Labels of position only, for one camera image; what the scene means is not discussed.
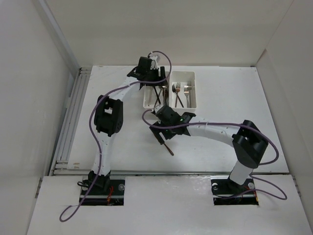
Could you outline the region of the black spoon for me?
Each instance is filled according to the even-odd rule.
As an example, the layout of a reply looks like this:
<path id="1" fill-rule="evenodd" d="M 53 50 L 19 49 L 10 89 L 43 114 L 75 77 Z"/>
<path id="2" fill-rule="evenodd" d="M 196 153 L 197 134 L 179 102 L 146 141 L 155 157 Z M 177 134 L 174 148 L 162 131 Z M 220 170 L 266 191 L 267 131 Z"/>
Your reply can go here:
<path id="1" fill-rule="evenodd" d="M 155 100 L 155 106 L 158 105 L 158 104 L 161 104 L 161 93 L 162 93 L 162 88 L 160 87 L 154 87 L 154 92 L 155 92 L 155 95 L 156 95 L 156 100 Z"/>

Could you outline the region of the brown spoon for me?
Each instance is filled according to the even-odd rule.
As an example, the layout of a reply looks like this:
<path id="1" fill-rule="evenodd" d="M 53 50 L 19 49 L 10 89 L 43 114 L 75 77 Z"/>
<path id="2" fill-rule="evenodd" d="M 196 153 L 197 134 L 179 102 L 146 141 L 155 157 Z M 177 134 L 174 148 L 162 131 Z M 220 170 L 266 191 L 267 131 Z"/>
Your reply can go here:
<path id="1" fill-rule="evenodd" d="M 168 105 L 169 104 L 169 92 L 167 89 L 164 90 L 164 105 Z"/>

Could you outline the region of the black fork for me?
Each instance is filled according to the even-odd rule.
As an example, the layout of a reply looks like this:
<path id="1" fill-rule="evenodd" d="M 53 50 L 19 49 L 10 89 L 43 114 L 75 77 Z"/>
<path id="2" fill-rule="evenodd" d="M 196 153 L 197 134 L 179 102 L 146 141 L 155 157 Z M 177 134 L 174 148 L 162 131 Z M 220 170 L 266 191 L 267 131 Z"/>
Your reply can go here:
<path id="1" fill-rule="evenodd" d="M 179 92 L 178 92 L 178 90 L 176 89 L 176 87 L 175 87 L 174 84 L 172 85 L 172 92 L 174 92 L 175 95 L 176 95 L 176 104 L 175 104 L 175 107 L 177 107 L 177 102 L 179 102 L 180 105 L 181 105 L 181 107 L 183 108 L 184 105 L 183 105 L 183 103 L 182 103 L 182 101 L 181 101 L 181 99 L 180 99 L 180 97 L 179 97 Z"/>

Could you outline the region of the silver fork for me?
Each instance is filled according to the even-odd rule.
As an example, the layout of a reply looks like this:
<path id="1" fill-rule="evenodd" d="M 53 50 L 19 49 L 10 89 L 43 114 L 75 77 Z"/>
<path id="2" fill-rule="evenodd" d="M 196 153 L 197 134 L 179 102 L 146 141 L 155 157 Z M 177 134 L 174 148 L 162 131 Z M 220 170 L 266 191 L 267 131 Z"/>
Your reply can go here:
<path id="1" fill-rule="evenodd" d="M 191 90 L 192 90 L 192 83 L 191 83 L 191 81 L 188 81 L 187 82 L 187 89 L 188 89 L 188 94 L 189 94 L 189 98 L 188 98 L 188 101 L 189 101 L 189 108 L 191 108 L 192 107 L 192 99 L 191 99 Z"/>
<path id="2" fill-rule="evenodd" d="M 184 94 L 186 96 L 186 104 L 187 104 L 187 108 L 190 108 L 190 92 L 189 92 L 189 88 L 187 86 L 184 87 Z"/>

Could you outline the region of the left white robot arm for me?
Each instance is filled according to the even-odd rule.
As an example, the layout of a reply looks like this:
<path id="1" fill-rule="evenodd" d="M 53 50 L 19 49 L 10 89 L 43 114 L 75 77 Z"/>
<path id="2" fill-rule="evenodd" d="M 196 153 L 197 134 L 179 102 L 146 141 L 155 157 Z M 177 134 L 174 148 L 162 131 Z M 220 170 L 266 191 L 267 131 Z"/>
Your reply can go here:
<path id="1" fill-rule="evenodd" d="M 91 113 L 95 131 L 91 131 L 98 152 L 88 174 L 88 183 L 98 193 L 104 194 L 110 187 L 112 143 L 123 125 L 123 102 L 142 86 L 161 86 L 165 83 L 165 68 L 158 68 L 159 56 L 140 57 L 125 81 L 116 89 L 98 97 Z"/>

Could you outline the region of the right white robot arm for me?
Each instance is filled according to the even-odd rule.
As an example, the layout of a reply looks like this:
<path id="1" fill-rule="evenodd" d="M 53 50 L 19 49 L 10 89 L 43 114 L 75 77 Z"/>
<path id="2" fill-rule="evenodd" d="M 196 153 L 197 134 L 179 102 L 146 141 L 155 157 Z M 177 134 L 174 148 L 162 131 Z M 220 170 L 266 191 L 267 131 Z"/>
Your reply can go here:
<path id="1" fill-rule="evenodd" d="M 194 113 L 182 115 L 169 106 L 157 106 L 152 113 L 158 121 L 149 128 L 160 144 L 176 135 L 204 137 L 225 143 L 234 148 L 237 161 L 226 181 L 227 189 L 237 193 L 260 161 L 268 147 L 268 139 L 252 121 L 243 123 L 213 124 Z"/>

